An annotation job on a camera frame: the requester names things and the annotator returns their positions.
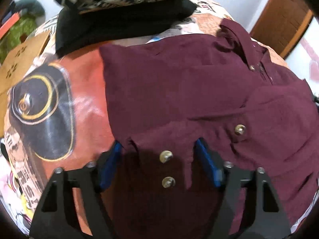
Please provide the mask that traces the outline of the maroon button-up shirt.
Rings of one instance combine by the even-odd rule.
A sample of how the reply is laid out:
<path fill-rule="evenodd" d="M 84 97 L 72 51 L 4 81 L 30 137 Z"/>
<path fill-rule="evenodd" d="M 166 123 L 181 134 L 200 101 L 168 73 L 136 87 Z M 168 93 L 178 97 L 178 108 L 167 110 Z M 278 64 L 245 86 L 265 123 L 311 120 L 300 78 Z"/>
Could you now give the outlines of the maroon button-up shirt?
<path fill-rule="evenodd" d="M 195 141 L 243 169 L 263 167 L 294 224 L 317 190 L 318 110 L 305 80 L 243 27 L 146 45 L 105 44 L 106 103 L 123 147 L 113 215 L 120 238 L 202 238 L 222 194 Z"/>

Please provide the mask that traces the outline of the printed bed blanket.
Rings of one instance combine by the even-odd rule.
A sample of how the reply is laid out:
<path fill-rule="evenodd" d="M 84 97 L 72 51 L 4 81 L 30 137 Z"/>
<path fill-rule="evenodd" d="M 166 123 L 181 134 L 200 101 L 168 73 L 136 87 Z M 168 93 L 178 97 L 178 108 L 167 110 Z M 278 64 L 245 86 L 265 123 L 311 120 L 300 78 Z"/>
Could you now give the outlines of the printed bed blanket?
<path fill-rule="evenodd" d="M 162 33 L 88 45 L 36 67 L 9 90 L 5 147 L 33 214 L 32 238 L 120 238 L 112 204 L 123 148 L 110 187 L 100 190 L 97 184 L 97 160 L 117 141 L 108 118 L 99 49 L 182 35 L 217 36 L 223 20 L 234 21 L 215 14 L 206 0 L 190 1 L 197 6 L 193 14 Z M 241 236 L 257 221 L 271 222 L 268 232 L 280 227 L 290 231 L 288 219 L 276 219 L 279 213 L 288 215 L 263 167 L 243 169 L 224 160 L 224 178 L 217 188 L 222 194 L 217 212 L 202 238 L 214 236 L 216 229 Z"/>

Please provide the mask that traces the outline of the bamboo lap desk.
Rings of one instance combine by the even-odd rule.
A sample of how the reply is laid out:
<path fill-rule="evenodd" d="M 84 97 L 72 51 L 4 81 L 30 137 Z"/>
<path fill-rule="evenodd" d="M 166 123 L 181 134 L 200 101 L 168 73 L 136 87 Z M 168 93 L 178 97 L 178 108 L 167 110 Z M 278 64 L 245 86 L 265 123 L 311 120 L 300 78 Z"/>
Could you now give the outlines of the bamboo lap desk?
<path fill-rule="evenodd" d="M 16 85 L 29 70 L 35 57 L 38 57 L 46 47 L 51 31 L 44 31 L 11 50 L 1 66 L 1 100 L 0 125 L 1 138 L 4 135 L 4 118 L 7 111 L 8 91 Z"/>

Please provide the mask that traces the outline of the black folded garment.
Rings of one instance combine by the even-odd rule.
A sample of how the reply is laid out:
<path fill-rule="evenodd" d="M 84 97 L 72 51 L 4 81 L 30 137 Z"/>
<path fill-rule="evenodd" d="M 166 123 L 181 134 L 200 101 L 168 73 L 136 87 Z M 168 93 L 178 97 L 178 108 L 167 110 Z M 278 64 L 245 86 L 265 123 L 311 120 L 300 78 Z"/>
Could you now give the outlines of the black folded garment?
<path fill-rule="evenodd" d="M 56 29 L 56 54 L 63 57 L 99 42 L 156 35 L 191 16 L 190 0 L 141 3 L 80 14 L 64 8 Z"/>

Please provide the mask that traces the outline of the white wardrobe sliding door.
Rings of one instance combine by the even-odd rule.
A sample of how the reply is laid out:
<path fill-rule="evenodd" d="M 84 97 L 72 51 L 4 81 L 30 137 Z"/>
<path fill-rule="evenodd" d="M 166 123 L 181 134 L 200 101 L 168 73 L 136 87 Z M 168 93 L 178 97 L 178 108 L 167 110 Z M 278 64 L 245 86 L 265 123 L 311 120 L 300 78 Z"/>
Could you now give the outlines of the white wardrobe sliding door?
<path fill-rule="evenodd" d="M 299 79 L 307 81 L 312 93 L 318 97 L 318 20 L 314 17 L 306 32 L 286 57 L 290 70 Z"/>

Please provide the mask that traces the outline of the green patterned cloth cabinet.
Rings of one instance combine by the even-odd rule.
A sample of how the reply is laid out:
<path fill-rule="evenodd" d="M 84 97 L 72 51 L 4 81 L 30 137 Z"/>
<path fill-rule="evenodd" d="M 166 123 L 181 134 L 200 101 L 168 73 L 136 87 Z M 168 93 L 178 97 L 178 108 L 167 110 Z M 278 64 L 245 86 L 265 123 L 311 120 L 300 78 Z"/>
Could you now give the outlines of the green patterned cloth cabinet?
<path fill-rule="evenodd" d="M 8 53 L 16 46 L 22 43 L 22 36 L 29 36 L 37 27 L 34 18 L 23 16 L 20 18 L 9 31 L 1 38 L 0 42 L 0 59 L 3 64 Z"/>

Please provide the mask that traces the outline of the wooden door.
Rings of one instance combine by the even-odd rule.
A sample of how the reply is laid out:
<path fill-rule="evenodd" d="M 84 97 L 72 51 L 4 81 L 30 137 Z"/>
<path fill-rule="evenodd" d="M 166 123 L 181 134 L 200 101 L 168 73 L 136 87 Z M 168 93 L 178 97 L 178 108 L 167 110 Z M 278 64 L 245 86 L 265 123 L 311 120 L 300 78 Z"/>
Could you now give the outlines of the wooden door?
<path fill-rule="evenodd" d="M 305 0 L 269 0 L 250 35 L 286 58 L 313 19 Z"/>

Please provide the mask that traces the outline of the orange box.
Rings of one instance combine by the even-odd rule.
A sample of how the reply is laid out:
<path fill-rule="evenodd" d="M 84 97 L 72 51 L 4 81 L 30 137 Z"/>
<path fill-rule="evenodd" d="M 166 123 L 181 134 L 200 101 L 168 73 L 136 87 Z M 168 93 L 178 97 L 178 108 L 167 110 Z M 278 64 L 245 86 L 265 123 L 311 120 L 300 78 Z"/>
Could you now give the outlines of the orange box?
<path fill-rule="evenodd" d="M 18 12 L 14 13 L 0 28 L 0 39 L 16 24 L 20 19 Z"/>

